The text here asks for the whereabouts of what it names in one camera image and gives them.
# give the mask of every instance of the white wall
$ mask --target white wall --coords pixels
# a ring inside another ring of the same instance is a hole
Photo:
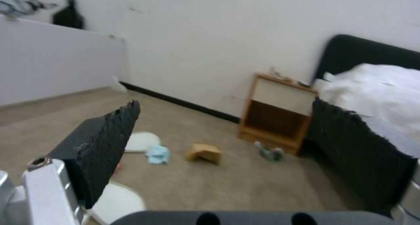
[[[114,84],[125,43],[96,32],[0,15],[0,106]]]
[[[309,81],[334,34],[420,51],[420,0],[79,3],[91,30],[127,39],[123,81],[235,116],[256,71],[275,66]],[[33,17],[45,18],[48,12]]]

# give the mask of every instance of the white partition wall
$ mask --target white partition wall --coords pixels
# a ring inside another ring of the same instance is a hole
[[[109,86],[125,41],[0,15],[0,106]]]

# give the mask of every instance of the white bedding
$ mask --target white bedding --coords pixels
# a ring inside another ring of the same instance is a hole
[[[382,119],[420,145],[420,71],[361,64],[324,79],[314,85],[322,100]]]

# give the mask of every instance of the black baseboard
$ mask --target black baseboard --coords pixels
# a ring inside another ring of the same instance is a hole
[[[162,100],[165,100],[165,101],[177,104],[177,105],[181,105],[181,106],[186,107],[186,108],[190,108],[192,110],[200,111],[200,112],[209,114],[211,116],[215,116],[215,117],[218,117],[218,118],[221,118],[221,119],[228,120],[230,122],[239,123],[239,121],[240,121],[240,118],[238,118],[236,116],[233,116],[233,115],[230,115],[230,114],[225,114],[225,113],[219,112],[217,110],[211,110],[209,108],[203,107],[203,106],[198,105],[198,104],[193,104],[191,102],[187,102],[187,101],[183,101],[183,100],[180,100],[180,99],[177,99],[177,98],[173,98],[173,97],[168,96],[168,95],[163,95],[161,93],[154,92],[154,91],[151,91],[151,90],[148,90],[148,89],[144,89],[144,88],[141,88],[141,87],[138,87],[138,86],[134,86],[132,84],[128,84],[128,83],[125,83],[125,82],[120,82],[120,83],[123,86],[125,86],[127,89],[135,91],[135,92],[140,92],[140,93],[143,93],[145,95],[150,95],[154,98],[159,98],[159,99],[162,99]]]

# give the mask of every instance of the blue cloth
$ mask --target blue cloth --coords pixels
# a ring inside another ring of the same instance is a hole
[[[170,155],[171,152],[164,146],[153,146],[146,153],[151,164],[166,164],[169,161]]]

